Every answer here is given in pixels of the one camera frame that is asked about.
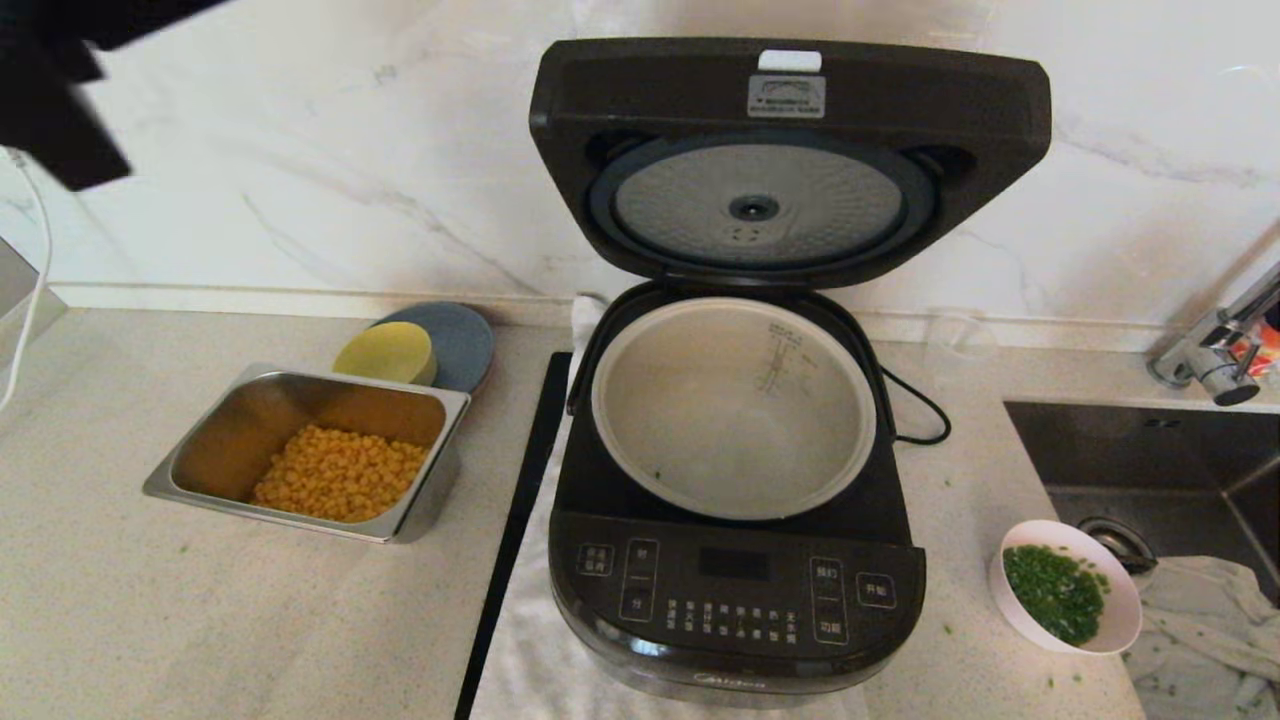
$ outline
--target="faucet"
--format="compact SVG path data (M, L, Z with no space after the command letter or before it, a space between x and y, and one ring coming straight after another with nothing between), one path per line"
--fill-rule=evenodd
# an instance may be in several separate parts
M1280 263L1244 291L1228 307L1210 310L1174 345L1147 363L1147 372L1161 384L1184 388L1199 380L1221 406L1238 405L1258 393L1258 384L1248 375L1249 364L1258 354L1256 340L1239 357L1231 346L1247 338L1258 319L1280 302Z

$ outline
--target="dish towel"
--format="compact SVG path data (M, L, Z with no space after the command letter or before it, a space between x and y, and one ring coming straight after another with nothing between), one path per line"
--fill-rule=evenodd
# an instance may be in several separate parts
M1280 720L1280 610L1253 570L1161 557L1138 592L1142 634L1123 657L1151 720Z
M582 348L591 337L604 304L590 297L573 302L573 360L577 373ZM570 423L561 420L547 475L534 503L524 542L516 556L507 594L494 628L484 674L476 689L471 717L548 717L556 720L804 720L865 719L860 688L819 697L800 708L741 710L703 706L660 698L631 689L596 667L584 646L561 618L552 598L547 565L547 525L559 479Z

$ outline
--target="sink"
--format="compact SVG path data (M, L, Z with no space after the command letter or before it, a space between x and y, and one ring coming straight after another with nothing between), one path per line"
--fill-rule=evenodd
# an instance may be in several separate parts
M1280 415L1005 402L1064 523L1107 518L1160 556L1252 568L1280 605Z

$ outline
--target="rice cooker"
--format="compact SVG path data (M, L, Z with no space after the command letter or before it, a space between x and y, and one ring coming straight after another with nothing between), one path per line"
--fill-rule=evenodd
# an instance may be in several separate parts
M818 290L877 278L1044 155L1027 60L845 42L585 40L530 127L591 246L649 278L568 398L552 591L657 694L787 706L882 669L924 602L867 336Z

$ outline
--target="blue plate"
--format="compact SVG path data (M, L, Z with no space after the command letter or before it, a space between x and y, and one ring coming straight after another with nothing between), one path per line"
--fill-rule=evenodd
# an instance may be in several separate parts
M431 336L440 370L431 387L475 392L493 363L493 328L480 313L457 302L421 302L374 323L413 323Z

